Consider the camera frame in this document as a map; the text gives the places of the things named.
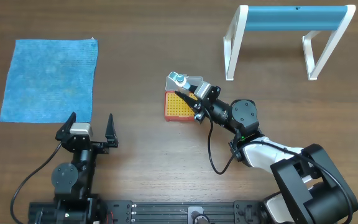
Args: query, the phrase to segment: white bracket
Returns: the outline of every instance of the white bracket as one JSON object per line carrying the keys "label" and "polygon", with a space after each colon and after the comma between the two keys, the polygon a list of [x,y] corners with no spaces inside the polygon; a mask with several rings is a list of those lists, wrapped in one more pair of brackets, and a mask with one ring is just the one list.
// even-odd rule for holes
{"label": "white bracket", "polygon": [[[356,11],[355,5],[347,5],[347,12],[339,24],[337,30],[331,33],[328,43],[321,54],[317,64],[314,64],[313,51],[311,48],[311,39],[317,35],[320,31],[312,30],[307,35],[302,37],[303,51],[305,53],[306,70],[308,73],[309,80],[316,80],[321,69],[324,67],[329,56],[335,49],[335,46],[341,39],[347,26],[353,18],[354,12]],[[224,47],[224,68],[227,81],[234,80],[234,71],[236,69],[237,59],[240,52],[242,37],[246,29],[248,16],[248,6],[239,6],[236,13],[234,14],[233,20],[230,23],[229,29],[226,35],[223,37]]]}

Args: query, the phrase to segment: blue towel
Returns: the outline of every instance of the blue towel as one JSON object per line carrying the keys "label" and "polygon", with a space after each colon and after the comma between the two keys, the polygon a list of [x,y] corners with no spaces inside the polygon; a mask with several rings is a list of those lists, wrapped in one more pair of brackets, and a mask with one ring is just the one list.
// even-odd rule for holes
{"label": "blue towel", "polygon": [[90,122],[98,41],[17,40],[7,74],[1,121]]}

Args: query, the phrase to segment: wooden tabletop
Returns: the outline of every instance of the wooden tabletop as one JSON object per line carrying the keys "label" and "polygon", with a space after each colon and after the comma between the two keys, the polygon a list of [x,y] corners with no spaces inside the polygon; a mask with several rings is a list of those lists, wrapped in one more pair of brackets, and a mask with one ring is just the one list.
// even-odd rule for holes
{"label": "wooden tabletop", "polygon": [[[223,36],[240,4],[292,6],[299,1],[0,1],[0,112],[16,39],[99,40],[91,125],[104,139],[114,115],[119,148],[98,157],[93,192],[106,200],[233,202],[278,191],[273,176],[234,162],[216,175],[206,148],[209,123],[164,120],[165,77],[202,76],[222,88],[220,99],[256,102],[260,128],[287,146],[322,145],[358,199],[358,2],[353,20],[316,81],[308,81],[301,37],[306,32],[247,32],[234,82],[224,79]],[[319,55],[329,34],[313,39]],[[12,223],[18,185],[53,152],[61,124],[0,122],[0,223]],[[233,138],[216,127],[219,170]],[[61,149],[23,187],[15,213],[50,202],[53,169],[72,155]],[[353,223],[358,223],[358,212]]]}

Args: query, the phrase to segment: black cable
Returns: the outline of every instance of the black cable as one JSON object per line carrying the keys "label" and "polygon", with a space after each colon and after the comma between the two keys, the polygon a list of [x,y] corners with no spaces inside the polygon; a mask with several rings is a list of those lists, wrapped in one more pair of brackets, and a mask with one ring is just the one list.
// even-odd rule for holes
{"label": "black cable", "polygon": [[248,142],[248,143],[242,145],[242,147],[240,149],[236,149],[233,152],[233,155],[231,156],[231,158],[227,162],[227,164],[224,167],[224,169],[222,170],[222,172],[219,172],[218,170],[216,170],[214,162],[212,161],[212,156],[211,156],[211,134],[212,134],[212,130],[214,128],[214,124],[213,124],[211,114],[209,113],[209,111],[204,106],[201,106],[201,109],[206,113],[206,115],[208,115],[209,122],[211,123],[211,128],[210,128],[209,133],[208,133],[208,156],[209,156],[209,161],[211,163],[212,169],[215,171],[215,173],[217,173],[218,175],[224,174],[225,171],[227,170],[227,168],[229,167],[230,163],[232,162],[232,160],[236,156],[236,154],[240,151],[240,149],[243,149],[245,146],[251,145],[251,144],[265,144],[267,146],[270,146],[270,147],[273,147],[275,149],[278,149],[279,151],[291,154],[291,155],[293,155],[293,156],[295,156],[295,157],[297,157],[297,158],[299,158],[301,160],[309,162],[313,166],[317,167],[321,172],[324,172],[325,174],[327,174],[329,176],[329,178],[331,178],[335,182],[335,184],[341,189],[341,191],[342,191],[342,193],[343,193],[343,195],[345,196],[345,199],[346,199],[346,203],[347,203],[347,206],[348,206],[348,209],[349,209],[349,215],[347,216],[347,220],[343,224],[349,224],[352,221],[352,219],[353,219],[352,204],[351,204],[351,201],[350,201],[350,198],[349,198],[348,194],[346,193],[344,187],[339,183],[339,181],[327,169],[325,169],[322,165],[318,164],[314,160],[311,160],[311,159],[307,158],[306,156],[303,156],[303,155],[298,154],[296,152],[289,151],[286,148],[283,149],[283,148],[281,148],[279,146],[276,146],[276,145],[271,144],[269,142],[263,142],[263,141]]}
{"label": "black cable", "polygon": [[55,154],[57,153],[57,151],[59,151],[60,149],[60,146],[62,146],[61,143],[59,143],[59,145],[56,147],[55,151],[52,153],[52,155],[50,155],[50,157],[40,166],[38,167],[36,170],[34,170],[30,175],[28,175],[24,180],[23,182],[19,185],[19,187],[17,188],[15,194],[13,195],[13,198],[11,200],[11,217],[13,218],[13,220],[17,223],[17,224],[23,224],[22,222],[20,222],[14,212],[13,212],[13,204],[15,203],[15,199],[16,199],[16,196],[17,194],[19,193],[20,189],[23,187],[23,185],[34,175],[36,174],[40,169],[44,168],[45,165],[48,164],[49,161],[52,160],[52,158],[55,156]]}

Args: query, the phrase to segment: yellow grid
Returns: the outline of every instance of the yellow grid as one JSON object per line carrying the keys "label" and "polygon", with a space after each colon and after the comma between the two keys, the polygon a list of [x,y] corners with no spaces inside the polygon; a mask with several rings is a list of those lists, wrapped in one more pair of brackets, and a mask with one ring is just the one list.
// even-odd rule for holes
{"label": "yellow grid", "polygon": [[[165,95],[167,102],[165,104],[166,116],[194,116],[191,108],[175,93],[167,93]],[[197,100],[196,96],[190,93],[190,97]]]}

